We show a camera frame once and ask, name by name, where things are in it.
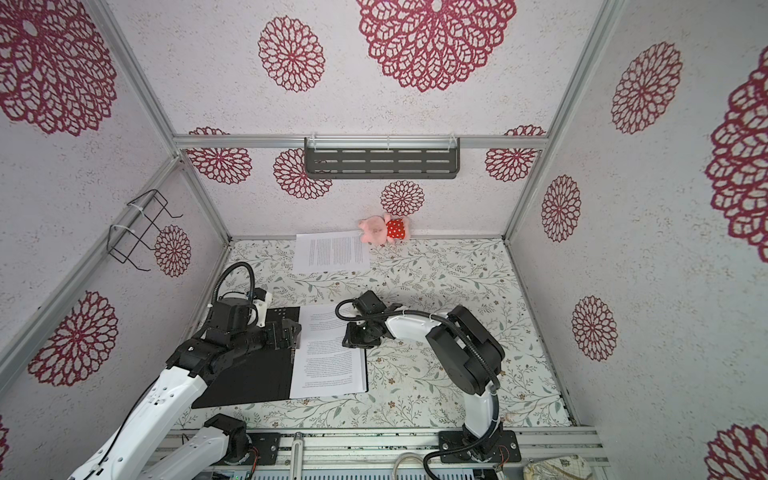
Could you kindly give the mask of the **white printed paper sheet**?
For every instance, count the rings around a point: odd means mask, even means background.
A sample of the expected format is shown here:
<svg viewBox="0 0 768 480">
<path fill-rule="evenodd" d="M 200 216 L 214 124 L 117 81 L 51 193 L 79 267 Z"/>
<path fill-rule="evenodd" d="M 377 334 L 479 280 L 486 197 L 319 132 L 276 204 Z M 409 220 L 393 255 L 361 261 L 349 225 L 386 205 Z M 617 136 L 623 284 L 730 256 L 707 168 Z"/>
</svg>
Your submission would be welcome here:
<svg viewBox="0 0 768 480">
<path fill-rule="evenodd" d="M 364 272 L 370 269 L 370 247 L 360 231 L 299 234 L 293 258 L 295 274 Z"/>
<path fill-rule="evenodd" d="M 350 323 L 334 305 L 302 306 L 302 330 L 295 349 L 290 399 L 333 397 L 368 390 L 366 353 L 342 345 Z"/>
</svg>

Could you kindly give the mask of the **teal folder with black inside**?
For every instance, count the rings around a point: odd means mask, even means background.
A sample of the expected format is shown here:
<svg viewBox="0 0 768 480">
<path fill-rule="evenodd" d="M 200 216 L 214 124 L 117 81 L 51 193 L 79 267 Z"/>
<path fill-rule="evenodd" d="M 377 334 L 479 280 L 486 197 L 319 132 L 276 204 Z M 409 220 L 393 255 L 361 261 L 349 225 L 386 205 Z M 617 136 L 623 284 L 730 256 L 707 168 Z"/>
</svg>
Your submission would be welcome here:
<svg viewBox="0 0 768 480">
<path fill-rule="evenodd" d="M 283 318 L 299 322 L 301 307 L 271 308 L 266 326 L 279 326 Z M 192 404 L 194 409 L 264 403 L 290 399 L 295 349 L 259 350 L 223 372 Z"/>
</svg>

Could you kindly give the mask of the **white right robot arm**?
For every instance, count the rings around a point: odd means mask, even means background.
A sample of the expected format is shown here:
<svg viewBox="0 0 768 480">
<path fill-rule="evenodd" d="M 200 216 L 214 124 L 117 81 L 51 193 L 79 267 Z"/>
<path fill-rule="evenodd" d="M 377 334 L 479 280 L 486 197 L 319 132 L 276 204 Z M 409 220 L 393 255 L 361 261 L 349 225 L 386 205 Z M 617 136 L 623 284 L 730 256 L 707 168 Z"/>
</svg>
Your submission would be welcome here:
<svg viewBox="0 0 768 480">
<path fill-rule="evenodd" d="M 429 313 L 385 304 L 373 291 L 341 301 L 334 314 L 347 324 L 342 345 L 371 349 L 384 339 L 423 343 L 463 392 L 466 447 L 483 450 L 502 430 L 498 391 L 505 359 L 500 342 L 465 306 Z"/>
</svg>

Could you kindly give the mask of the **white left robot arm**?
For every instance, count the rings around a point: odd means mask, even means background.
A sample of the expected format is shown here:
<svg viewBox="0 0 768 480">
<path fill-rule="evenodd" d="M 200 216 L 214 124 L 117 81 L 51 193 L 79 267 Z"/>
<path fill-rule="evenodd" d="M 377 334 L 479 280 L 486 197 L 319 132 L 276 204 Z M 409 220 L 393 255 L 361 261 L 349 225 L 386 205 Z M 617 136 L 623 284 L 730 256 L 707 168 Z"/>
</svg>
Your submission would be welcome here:
<svg viewBox="0 0 768 480">
<path fill-rule="evenodd" d="M 216 414 L 181 447 L 147 464 L 180 415 L 222 374 L 258 353 L 291 351 L 300 332 L 296 308 L 244 298 L 213 301 L 201 328 L 176 348 L 118 429 L 72 478 L 192 479 L 220 462 L 247 462 L 254 449 L 245 422 Z"/>
</svg>

